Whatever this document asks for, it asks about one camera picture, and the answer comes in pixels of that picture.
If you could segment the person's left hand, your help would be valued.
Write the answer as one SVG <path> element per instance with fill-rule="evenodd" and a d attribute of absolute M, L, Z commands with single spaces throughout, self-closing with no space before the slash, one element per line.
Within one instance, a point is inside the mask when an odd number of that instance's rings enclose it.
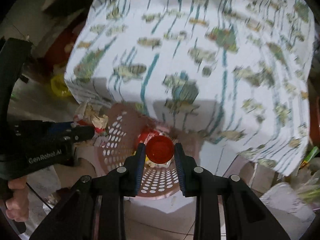
<path fill-rule="evenodd" d="M 13 196 L 5 202 L 7 217 L 16 222 L 27 221 L 29 217 L 27 176 L 10 180 L 8 188 L 13 191 Z"/>

